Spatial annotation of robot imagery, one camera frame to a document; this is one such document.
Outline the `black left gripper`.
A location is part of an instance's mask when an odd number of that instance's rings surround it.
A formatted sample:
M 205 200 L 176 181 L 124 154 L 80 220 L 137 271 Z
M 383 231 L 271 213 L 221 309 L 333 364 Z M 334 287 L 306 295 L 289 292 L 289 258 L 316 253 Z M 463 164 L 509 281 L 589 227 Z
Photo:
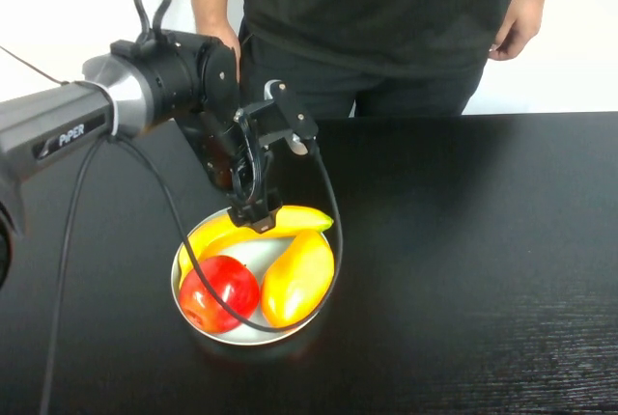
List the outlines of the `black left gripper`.
M 269 157 L 249 116 L 238 111 L 223 124 L 213 113 L 193 112 L 179 118 L 179 128 L 210 183 L 227 198 L 233 224 L 258 234 L 274 229 L 281 200 L 267 188 Z

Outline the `person's right hand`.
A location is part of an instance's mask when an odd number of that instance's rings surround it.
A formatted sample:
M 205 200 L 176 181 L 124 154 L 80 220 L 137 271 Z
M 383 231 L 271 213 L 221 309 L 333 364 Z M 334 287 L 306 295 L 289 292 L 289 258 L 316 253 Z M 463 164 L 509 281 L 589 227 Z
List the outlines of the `person's right hand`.
M 196 31 L 198 34 L 220 39 L 222 43 L 234 52 L 237 81 L 240 81 L 240 44 L 238 36 L 230 23 L 227 20 L 199 23 L 196 25 Z

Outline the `person's left hand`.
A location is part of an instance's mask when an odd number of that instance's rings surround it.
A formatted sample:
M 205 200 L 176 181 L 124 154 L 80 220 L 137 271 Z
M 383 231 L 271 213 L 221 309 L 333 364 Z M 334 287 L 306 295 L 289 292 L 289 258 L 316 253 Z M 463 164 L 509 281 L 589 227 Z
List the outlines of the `person's left hand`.
M 508 61 L 517 58 L 540 31 L 546 0 L 512 0 L 498 30 L 489 58 Z

